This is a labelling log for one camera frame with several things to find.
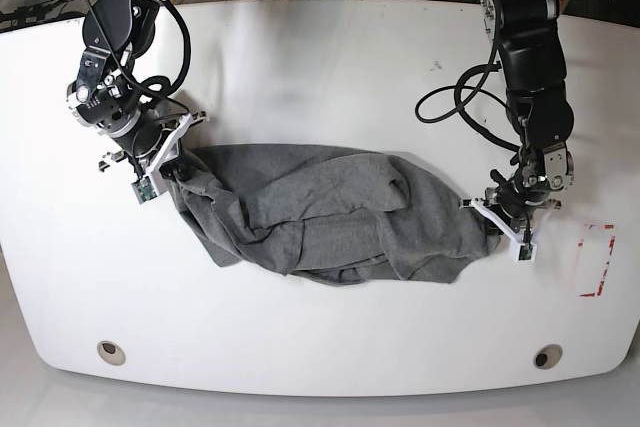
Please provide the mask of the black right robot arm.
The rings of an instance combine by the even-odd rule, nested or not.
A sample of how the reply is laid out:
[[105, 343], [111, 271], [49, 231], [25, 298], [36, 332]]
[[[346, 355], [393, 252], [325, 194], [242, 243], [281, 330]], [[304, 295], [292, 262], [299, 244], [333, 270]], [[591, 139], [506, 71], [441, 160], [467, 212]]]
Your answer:
[[[136, 175], [134, 193], [145, 203], [165, 192], [170, 169], [183, 154], [182, 138], [208, 118], [173, 97], [190, 68], [190, 34], [170, 0], [96, 0], [87, 6], [82, 26], [85, 49], [66, 100], [80, 124], [97, 129], [119, 147], [103, 156], [99, 168], [128, 161]], [[138, 81], [134, 64], [151, 46], [162, 8], [181, 32], [182, 64], [175, 80], [156, 75]]]

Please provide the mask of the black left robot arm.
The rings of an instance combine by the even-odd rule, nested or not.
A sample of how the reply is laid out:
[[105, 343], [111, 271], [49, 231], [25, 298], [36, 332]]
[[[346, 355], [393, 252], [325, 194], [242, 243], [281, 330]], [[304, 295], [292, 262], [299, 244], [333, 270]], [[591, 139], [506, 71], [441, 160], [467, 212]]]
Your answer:
[[560, 209], [554, 194], [574, 180], [567, 141], [574, 113], [566, 99], [567, 67], [558, 32], [561, 0], [480, 0], [491, 38], [491, 59], [458, 81], [459, 95], [468, 79], [500, 71], [506, 88], [506, 116], [520, 143], [511, 160], [510, 178], [493, 171], [494, 186], [482, 199], [462, 201], [509, 240], [516, 261], [532, 261], [544, 219]]

